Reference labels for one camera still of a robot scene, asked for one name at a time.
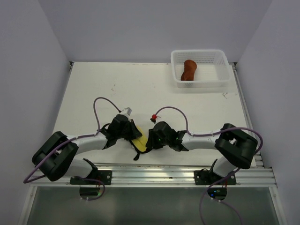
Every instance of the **yellow object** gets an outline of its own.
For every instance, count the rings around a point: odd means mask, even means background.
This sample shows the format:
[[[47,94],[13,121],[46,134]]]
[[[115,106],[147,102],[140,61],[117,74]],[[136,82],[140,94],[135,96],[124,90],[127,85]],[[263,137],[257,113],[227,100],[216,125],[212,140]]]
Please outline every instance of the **yellow object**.
[[[146,143],[148,141],[148,138],[139,126],[136,126],[136,128],[142,133],[142,136],[132,140],[131,142],[140,152],[145,152],[147,149]]]

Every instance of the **purple cable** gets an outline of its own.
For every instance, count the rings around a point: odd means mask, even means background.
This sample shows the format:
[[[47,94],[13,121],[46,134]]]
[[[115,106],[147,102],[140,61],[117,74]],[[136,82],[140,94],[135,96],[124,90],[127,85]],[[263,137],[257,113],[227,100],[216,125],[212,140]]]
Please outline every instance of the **purple cable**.
[[[99,99],[104,99],[108,102],[110,102],[117,110],[118,112],[121,112],[121,110],[111,101],[109,100],[108,98],[105,98],[105,97],[97,97],[95,100],[94,100],[94,104],[93,104],[93,108],[94,108],[94,114],[95,114],[95,117],[96,117],[96,121],[97,121],[97,125],[98,125],[98,129],[97,129],[97,132],[96,132],[96,135],[99,134],[100,132],[100,122],[99,122],[99,118],[98,118],[98,115],[97,115],[97,111],[96,111],[96,102],[97,100]]]
[[[100,195],[98,195],[98,196],[95,197],[95,198],[85,198],[85,200],[87,200],[87,201],[94,201],[94,200],[97,200],[97,199],[99,199],[99,198],[102,197],[102,195],[103,195],[104,192],[105,192],[105,185],[104,185],[104,183],[103,183],[102,181],[96,180],[96,179],[90,179],[90,178],[83,178],[83,177],[77,177],[77,178],[82,179],[82,180],[88,180],[88,181],[98,182],[99,184],[101,184],[101,185],[103,186],[103,192],[102,192]]]
[[[258,132],[256,132],[256,131],[253,130],[253,129],[249,129],[249,128],[247,128],[247,127],[233,127],[233,128],[229,128],[229,129],[225,129],[225,130],[220,130],[220,131],[217,131],[217,132],[212,133],[212,134],[193,135],[193,134],[191,134],[191,132],[188,130],[188,119],[187,119],[187,116],[186,116],[186,115],[184,114],[184,112],[181,111],[179,108],[176,108],[176,107],[173,107],[173,106],[165,106],[165,107],[160,108],[160,109],[155,113],[155,115],[157,116],[157,114],[158,114],[160,111],[162,111],[163,109],[167,109],[167,108],[175,109],[175,110],[179,111],[179,112],[183,115],[183,117],[184,117],[184,119],[185,119],[185,121],[186,121],[186,131],[187,131],[187,133],[188,133],[189,135],[191,135],[191,136],[194,136],[194,137],[209,137],[209,136],[219,135],[219,134],[221,134],[221,133],[228,132],[228,131],[233,131],[233,130],[248,130],[248,131],[250,131],[250,132],[256,134],[256,135],[259,137],[259,139],[260,139],[260,145],[259,145],[259,147],[257,148],[257,150],[255,151],[255,154],[258,153],[258,152],[262,149],[262,146],[263,146],[263,137],[262,137]],[[204,199],[204,197],[205,197],[206,192],[207,192],[212,186],[214,186],[214,185],[216,185],[216,184],[218,184],[218,183],[222,183],[222,182],[226,181],[228,178],[230,178],[232,175],[234,175],[234,174],[235,174],[236,172],[238,172],[239,170],[240,170],[240,168],[236,169],[236,170],[233,171],[233,172],[230,172],[227,176],[225,176],[225,177],[221,178],[220,180],[218,180],[218,181],[212,183],[208,188],[205,189],[205,191],[204,191],[203,194],[201,195],[200,202],[199,202],[199,212],[200,212],[200,218],[201,218],[201,220],[202,220],[202,222],[203,222],[204,225],[206,225],[206,223],[205,223],[205,221],[204,221],[204,217],[203,217],[203,214],[202,214],[202,202],[203,202],[203,199]],[[242,218],[241,218],[239,212],[238,212],[233,206],[231,206],[230,204],[228,204],[228,203],[226,203],[226,202],[221,202],[221,203],[227,205],[229,208],[231,208],[232,210],[234,210],[234,211],[236,212],[236,214],[238,215],[239,219],[240,219],[240,223],[243,225],[243,221],[242,221]]]

